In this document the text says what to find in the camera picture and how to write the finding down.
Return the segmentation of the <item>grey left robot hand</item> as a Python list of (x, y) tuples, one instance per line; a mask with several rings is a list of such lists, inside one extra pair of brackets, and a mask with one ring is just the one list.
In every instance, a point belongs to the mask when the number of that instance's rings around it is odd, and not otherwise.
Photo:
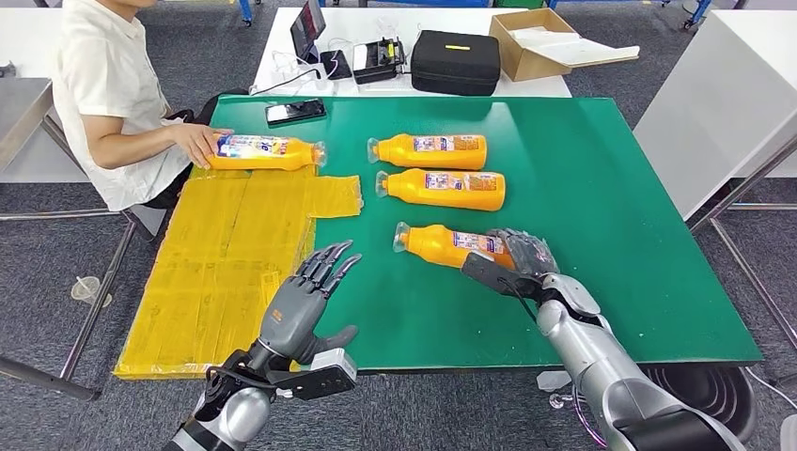
[(313, 252), (279, 287), (261, 322), (257, 343), (300, 365), (309, 365), (320, 352), (348, 346), (358, 328), (349, 325), (337, 334), (320, 337), (315, 328), (328, 301), (347, 272), (362, 258), (342, 259), (352, 240), (330, 244)]

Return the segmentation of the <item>person's right hand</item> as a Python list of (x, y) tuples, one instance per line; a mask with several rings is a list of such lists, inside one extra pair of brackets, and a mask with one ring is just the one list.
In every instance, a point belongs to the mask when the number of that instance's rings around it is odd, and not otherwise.
[(169, 138), (180, 146), (194, 165), (211, 167), (210, 158), (218, 150), (220, 136), (233, 134), (230, 129), (214, 129), (202, 124), (179, 123), (166, 127)]

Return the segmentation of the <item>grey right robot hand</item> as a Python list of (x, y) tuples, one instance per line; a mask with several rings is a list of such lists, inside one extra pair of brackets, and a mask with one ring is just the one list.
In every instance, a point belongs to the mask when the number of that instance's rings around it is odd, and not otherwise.
[(534, 277), (542, 277), (550, 272), (559, 273), (555, 257), (544, 239), (512, 228), (491, 229), (487, 235), (497, 237), (504, 243), (516, 272)]

